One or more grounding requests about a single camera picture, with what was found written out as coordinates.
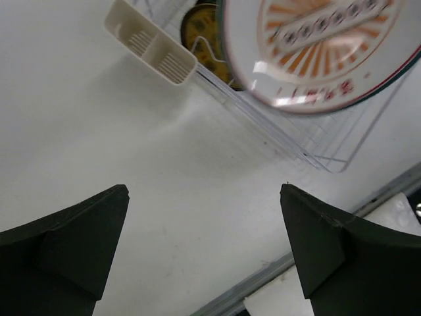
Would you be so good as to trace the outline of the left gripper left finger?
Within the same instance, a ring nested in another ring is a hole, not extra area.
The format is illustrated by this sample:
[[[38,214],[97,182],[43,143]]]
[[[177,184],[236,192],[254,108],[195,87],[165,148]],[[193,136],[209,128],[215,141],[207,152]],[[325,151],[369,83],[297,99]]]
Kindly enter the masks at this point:
[[[129,204],[118,184],[1,233],[2,315],[92,315]]]

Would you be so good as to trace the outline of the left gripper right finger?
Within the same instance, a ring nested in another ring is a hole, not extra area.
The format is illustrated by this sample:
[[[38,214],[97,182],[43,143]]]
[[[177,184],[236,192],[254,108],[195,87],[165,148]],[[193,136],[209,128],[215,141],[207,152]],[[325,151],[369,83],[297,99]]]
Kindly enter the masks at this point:
[[[303,295],[315,315],[419,315],[420,237],[283,184],[280,204]]]

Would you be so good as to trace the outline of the white plate orange sunburst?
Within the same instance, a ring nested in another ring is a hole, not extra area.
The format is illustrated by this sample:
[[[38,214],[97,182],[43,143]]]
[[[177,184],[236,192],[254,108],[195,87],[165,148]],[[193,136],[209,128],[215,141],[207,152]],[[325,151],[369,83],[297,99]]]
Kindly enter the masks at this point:
[[[366,101],[420,58],[419,1],[222,1],[218,14],[234,78],[286,113]]]

